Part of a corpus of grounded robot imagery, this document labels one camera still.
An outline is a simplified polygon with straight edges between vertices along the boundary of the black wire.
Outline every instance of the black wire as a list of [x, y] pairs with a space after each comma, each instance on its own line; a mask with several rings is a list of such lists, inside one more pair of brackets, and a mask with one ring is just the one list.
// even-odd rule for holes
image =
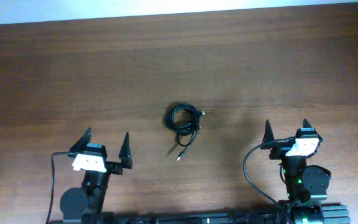
[[283, 164], [280, 164], [280, 178], [281, 178], [281, 181], [285, 183], [285, 180], [284, 180], [284, 177], [283, 177]]
[[259, 188], [257, 188], [255, 186], [254, 183], [252, 183], [252, 181], [249, 179], [248, 177], [248, 174], [247, 174], [247, 168], [246, 168], [246, 162], [247, 162], [247, 159], [248, 157], [257, 149], [261, 148], [261, 147], [264, 147], [264, 146], [267, 146], [271, 143], [275, 143], [275, 142], [280, 142], [280, 141], [288, 141], [287, 139], [276, 139], [274, 141], [270, 141], [270, 142], [265, 142], [265, 143], [262, 143], [256, 147], [254, 147], [253, 149], [251, 149], [247, 155], [245, 156], [244, 158], [244, 161], [242, 162], [242, 170], [244, 171], [244, 175], [246, 176], [246, 179], [248, 180], [248, 183], [251, 185], [252, 188], [254, 188], [256, 191], [258, 191], [258, 193], [260, 193], [261, 195], [265, 196], [266, 198], [268, 198], [270, 201], [272, 201], [275, 206], [278, 207], [278, 209], [281, 210], [282, 213], [284, 213], [284, 215], [286, 216], [287, 220], [290, 222], [290, 223], [293, 223], [289, 214], [283, 209], [283, 207], [278, 203], [276, 202], [271, 196], [267, 195], [265, 192], [261, 191]]
[[296, 198], [294, 199], [287, 207], [287, 212], [289, 213], [291, 211], [291, 208], [294, 207], [295, 205], [299, 205], [301, 203], [301, 200]]
[[53, 190], [55, 188], [55, 164], [53, 162], [53, 157], [56, 155], [62, 155], [62, 154], [69, 154], [69, 152], [54, 152], [52, 155], [50, 155], [50, 165], [52, 167], [52, 184], [50, 186], [50, 204], [49, 204], [49, 211], [47, 216], [46, 224], [49, 224], [49, 218], [50, 214], [52, 212], [52, 204], [53, 204]]
[[[175, 114], [181, 110], [185, 110], [190, 114], [190, 120], [182, 126], [177, 126], [173, 119], [175, 118]], [[185, 147], [185, 149], [179, 153], [178, 160], [187, 151], [188, 146], [196, 140], [197, 135], [200, 132], [200, 117], [202, 115], [204, 115], [203, 111], [198, 111], [193, 105], [180, 103], [179, 105], [173, 107], [165, 117], [165, 125], [167, 125], [167, 128], [176, 132], [178, 144]], [[187, 144], [182, 144], [179, 140], [179, 136], [187, 135], [191, 135], [189, 142]]]

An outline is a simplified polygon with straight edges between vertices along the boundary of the robotic arm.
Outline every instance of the robotic arm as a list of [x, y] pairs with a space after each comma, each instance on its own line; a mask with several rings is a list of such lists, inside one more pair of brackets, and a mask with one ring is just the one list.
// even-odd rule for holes
[[120, 216], [102, 212], [109, 176], [122, 175], [123, 169], [132, 168], [129, 134], [124, 139], [119, 158], [121, 162], [106, 161], [104, 145], [90, 143], [92, 130], [71, 147], [69, 157], [75, 158], [74, 170], [85, 170], [81, 187], [67, 190], [60, 199], [62, 221], [67, 224], [238, 224], [238, 223], [350, 223], [349, 212], [343, 205], [324, 206], [326, 189], [331, 179], [329, 170], [320, 166], [307, 166], [306, 160], [317, 153], [323, 139], [304, 119], [303, 127], [294, 137], [274, 140], [269, 121], [261, 149], [270, 149], [269, 158], [282, 161], [280, 175], [287, 186], [288, 200], [279, 200], [277, 207], [266, 210], [230, 210], [172, 216], [138, 215]]

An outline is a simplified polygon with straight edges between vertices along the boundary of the wood grain surface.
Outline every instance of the wood grain surface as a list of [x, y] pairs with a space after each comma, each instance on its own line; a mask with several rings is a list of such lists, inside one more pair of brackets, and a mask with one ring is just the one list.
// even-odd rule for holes
[[[186, 156], [163, 123], [184, 101], [205, 110]], [[134, 168], [110, 178], [105, 211], [191, 212], [268, 204], [242, 173], [269, 119], [277, 138], [308, 118], [323, 137], [318, 164], [333, 173], [327, 202], [358, 223], [358, 4], [251, 9], [0, 26], [0, 223], [43, 223], [50, 159], [88, 127], [117, 161], [126, 131]], [[52, 219], [80, 185], [56, 160]], [[268, 151], [250, 178], [287, 193]]]

